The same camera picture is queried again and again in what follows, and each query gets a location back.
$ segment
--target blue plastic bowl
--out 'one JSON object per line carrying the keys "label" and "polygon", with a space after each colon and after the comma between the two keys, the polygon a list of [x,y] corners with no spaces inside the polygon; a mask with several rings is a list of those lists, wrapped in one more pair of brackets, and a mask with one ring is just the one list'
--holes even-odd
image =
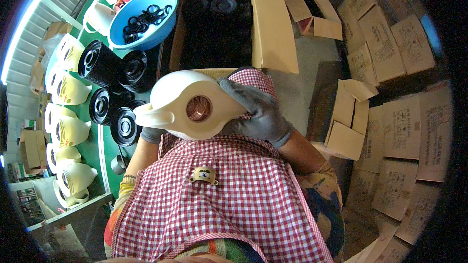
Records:
{"label": "blue plastic bowl", "polygon": [[[117,50],[149,50],[160,44],[171,33],[176,25],[176,9],[178,0],[130,0],[120,9],[110,24],[109,44]],[[159,24],[149,25],[146,32],[138,34],[140,38],[130,44],[125,44],[123,29],[128,26],[128,19],[138,17],[142,10],[146,10],[151,4],[156,4],[160,8],[172,5],[167,17]]]}

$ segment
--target corrugated metal wall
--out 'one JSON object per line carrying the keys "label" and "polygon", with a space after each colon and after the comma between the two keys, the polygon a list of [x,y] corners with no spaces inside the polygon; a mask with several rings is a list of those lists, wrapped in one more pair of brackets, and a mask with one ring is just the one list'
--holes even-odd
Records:
{"label": "corrugated metal wall", "polygon": [[[79,0],[51,0],[68,14],[71,14]],[[7,96],[9,103],[8,151],[3,154],[5,164],[20,161],[18,146],[18,123],[38,117],[39,99],[29,89],[32,65],[38,55],[38,48],[46,29],[51,22],[61,18],[44,4],[40,3],[21,34],[13,54],[7,76]]]}

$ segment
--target plastic bag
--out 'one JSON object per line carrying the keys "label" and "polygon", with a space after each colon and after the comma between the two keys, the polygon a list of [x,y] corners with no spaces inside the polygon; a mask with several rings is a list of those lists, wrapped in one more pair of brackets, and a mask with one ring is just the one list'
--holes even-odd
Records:
{"label": "plastic bag", "polygon": [[50,61],[50,57],[52,56],[52,53],[54,53],[54,50],[57,47],[57,45],[60,44],[60,41],[62,40],[63,36],[65,36],[65,34],[55,34],[50,39],[44,41],[44,43],[42,44],[42,48],[44,48],[45,51],[45,55],[42,58],[41,62],[43,71],[46,70],[47,65]]}

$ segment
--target stack of black plastic parts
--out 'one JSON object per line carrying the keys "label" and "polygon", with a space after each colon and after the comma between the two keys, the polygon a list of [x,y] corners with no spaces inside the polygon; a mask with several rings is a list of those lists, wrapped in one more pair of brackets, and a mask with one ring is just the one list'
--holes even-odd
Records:
{"label": "stack of black plastic parts", "polygon": [[158,63],[144,51],[135,50],[123,59],[102,42],[95,40],[83,51],[78,74],[101,88],[91,96],[89,116],[103,126],[110,126],[114,141],[120,146],[134,144],[141,126],[135,123],[133,109],[143,105],[134,93],[149,91],[158,78]]}
{"label": "stack of black plastic parts", "polygon": [[251,65],[251,0],[185,0],[182,69]]}

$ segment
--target colorful sweater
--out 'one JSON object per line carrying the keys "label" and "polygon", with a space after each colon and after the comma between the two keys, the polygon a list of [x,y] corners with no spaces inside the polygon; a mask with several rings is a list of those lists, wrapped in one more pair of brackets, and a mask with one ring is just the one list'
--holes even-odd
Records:
{"label": "colorful sweater", "polygon": [[[328,162],[308,176],[296,177],[325,243],[335,262],[341,262],[344,245],[344,223],[341,217],[342,198],[336,175]],[[110,258],[112,234],[117,218],[135,185],[136,177],[125,175],[120,183],[119,197],[114,204],[104,232],[104,247]],[[186,249],[178,257],[192,254],[217,254],[235,263],[262,262],[249,244],[232,239],[207,240]]]}

